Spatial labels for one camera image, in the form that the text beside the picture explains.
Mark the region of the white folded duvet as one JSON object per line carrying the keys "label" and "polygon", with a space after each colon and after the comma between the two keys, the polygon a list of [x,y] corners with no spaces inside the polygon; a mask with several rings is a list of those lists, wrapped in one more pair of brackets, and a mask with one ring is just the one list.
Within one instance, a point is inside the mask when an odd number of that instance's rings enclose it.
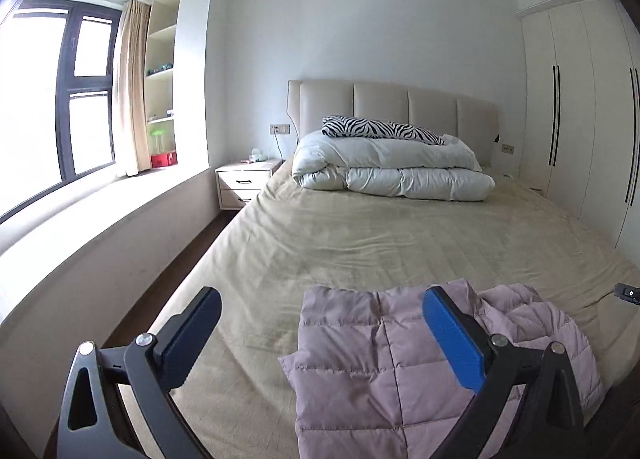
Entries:
{"label": "white folded duvet", "polygon": [[371,196],[478,202],[495,188],[475,153],[457,137],[442,145],[399,139],[331,138],[316,130],[296,148],[292,177],[300,187]]}

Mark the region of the black framed window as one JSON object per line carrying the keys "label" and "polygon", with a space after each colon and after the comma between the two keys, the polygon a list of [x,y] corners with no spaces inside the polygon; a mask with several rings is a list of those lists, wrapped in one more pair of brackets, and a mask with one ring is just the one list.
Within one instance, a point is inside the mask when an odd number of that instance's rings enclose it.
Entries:
{"label": "black framed window", "polygon": [[1,217],[115,162],[119,10],[25,0],[1,26]]}

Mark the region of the built-in wall shelf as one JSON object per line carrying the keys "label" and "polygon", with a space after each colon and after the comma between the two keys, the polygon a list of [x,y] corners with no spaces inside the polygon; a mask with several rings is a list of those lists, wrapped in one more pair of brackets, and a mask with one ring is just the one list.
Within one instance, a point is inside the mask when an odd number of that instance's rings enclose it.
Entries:
{"label": "built-in wall shelf", "polygon": [[174,121],[174,58],[180,0],[153,0],[144,66],[146,133],[161,127],[177,152]]}

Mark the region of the green lamp on shelf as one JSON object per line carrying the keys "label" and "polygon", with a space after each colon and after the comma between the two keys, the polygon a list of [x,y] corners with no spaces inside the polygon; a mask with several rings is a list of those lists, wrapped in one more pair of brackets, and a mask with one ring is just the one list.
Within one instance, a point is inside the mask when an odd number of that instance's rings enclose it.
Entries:
{"label": "green lamp on shelf", "polygon": [[164,128],[152,128],[149,135],[150,153],[152,156],[158,156],[159,154],[168,153],[170,151],[168,135]]}

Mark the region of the white bedside table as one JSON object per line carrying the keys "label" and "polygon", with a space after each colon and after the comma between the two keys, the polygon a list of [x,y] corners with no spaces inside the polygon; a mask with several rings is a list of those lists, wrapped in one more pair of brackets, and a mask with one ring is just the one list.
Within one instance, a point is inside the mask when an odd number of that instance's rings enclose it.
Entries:
{"label": "white bedside table", "polygon": [[266,187],[283,161],[239,162],[218,167],[215,171],[219,208],[238,211]]}

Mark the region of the lilac puffer jacket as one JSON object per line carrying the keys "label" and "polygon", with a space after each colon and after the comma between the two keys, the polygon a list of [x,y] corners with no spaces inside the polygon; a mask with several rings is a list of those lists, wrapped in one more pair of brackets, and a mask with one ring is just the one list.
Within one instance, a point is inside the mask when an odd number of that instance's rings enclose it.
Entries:
{"label": "lilac puffer jacket", "polygon": [[[531,287],[442,286],[461,312],[517,346],[567,350],[586,416],[605,388],[586,336]],[[316,286],[303,298],[296,352],[280,360],[296,395],[303,458],[427,458],[472,399],[422,314],[422,287],[358,292]]]}

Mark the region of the white wardrobe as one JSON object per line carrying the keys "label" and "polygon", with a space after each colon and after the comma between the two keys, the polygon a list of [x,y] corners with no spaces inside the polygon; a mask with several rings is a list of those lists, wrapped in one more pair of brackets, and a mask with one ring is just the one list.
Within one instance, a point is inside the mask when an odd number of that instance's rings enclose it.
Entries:
{"label": "white wardrobe", "polygon": [[527,76],[521,178],[639,260],[639,32],[618,0],[522,19]]}

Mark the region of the wall power socket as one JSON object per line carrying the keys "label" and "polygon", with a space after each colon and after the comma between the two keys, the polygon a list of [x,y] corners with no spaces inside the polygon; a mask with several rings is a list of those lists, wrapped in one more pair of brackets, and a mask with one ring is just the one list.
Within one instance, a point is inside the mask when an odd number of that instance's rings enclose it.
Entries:
{"label": "wall power socket", "polygon": [[288,124],[271,124],[271,135],[288,135],[290,133],[290,126]]}

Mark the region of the zebra print pillow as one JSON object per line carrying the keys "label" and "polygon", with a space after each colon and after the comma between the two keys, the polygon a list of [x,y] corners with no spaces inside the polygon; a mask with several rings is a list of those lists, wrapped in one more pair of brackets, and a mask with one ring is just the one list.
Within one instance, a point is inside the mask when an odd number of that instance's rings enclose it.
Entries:
{"label": "zebra print pillow", "polygon": [[444,138],[425,127],[346,115],[329,115],[322,119],[323,135],[331,138],[395,139],[442,146]]}

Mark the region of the white item on nightstand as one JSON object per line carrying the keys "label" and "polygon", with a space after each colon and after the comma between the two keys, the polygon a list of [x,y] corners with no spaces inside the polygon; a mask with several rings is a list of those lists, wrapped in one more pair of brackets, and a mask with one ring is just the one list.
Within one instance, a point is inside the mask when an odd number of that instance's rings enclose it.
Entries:
{"label": "white item on nightstand", "polygon": [[267,160],[268,156],[266,156],[265,153],[263,153],[262,150],[258,148],[253,148],[250,152],[250,163],[265,162]]}

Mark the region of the beige bed sheet mattress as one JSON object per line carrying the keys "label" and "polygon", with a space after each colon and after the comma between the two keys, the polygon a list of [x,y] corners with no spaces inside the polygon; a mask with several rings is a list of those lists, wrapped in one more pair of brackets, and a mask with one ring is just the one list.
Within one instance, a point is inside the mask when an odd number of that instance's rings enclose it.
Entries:
{"label": "beige bed sheet mattress", "polygon": [[296,352],[305,293],[519,283],[569,315],[588,339],[605,395],[585,415],[591,458],[634,457],[639,311],[614,295],[639,271],[577,220],[515,180],[482,202],[308,190],[281,167],[221,231],[158,315],[199,289],[222,297],[219,323],[172,397],[216,458],[303,458],[296,395],[280,360]]}

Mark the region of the beige padded headboard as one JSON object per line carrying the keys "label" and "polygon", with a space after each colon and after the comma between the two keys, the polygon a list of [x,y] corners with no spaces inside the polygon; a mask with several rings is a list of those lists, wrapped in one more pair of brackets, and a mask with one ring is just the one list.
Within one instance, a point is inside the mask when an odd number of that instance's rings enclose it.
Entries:
{"label": "beige padded headboard", "polygon": [[291,80],[286,113],[298,137],[319,130],[328,115],[419,125],[461,139],[487,167],[499,138],[499,110],[492,102],[393,83]]}

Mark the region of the beige curtain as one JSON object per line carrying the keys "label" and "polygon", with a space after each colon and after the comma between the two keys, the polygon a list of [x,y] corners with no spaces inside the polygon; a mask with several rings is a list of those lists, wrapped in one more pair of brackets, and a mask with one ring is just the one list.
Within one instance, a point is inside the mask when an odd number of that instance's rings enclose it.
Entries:
{"label": "beige curtain", "polygon": [[151,168],[144,98],[146,41],[151,7],[130,0],[122,10],[114,51],[112,120],[117,173],[136,176]]}

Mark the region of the red box on shelf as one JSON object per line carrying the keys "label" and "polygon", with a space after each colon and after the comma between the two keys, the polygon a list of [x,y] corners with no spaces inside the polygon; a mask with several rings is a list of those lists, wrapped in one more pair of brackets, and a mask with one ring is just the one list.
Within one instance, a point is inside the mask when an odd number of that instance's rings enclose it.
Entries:
{"label": "red box on shelf", "polygon": [[168,167],[176,163],[177,153],[175,151],[152,154],[151,156],[151,166],[153,168]]}

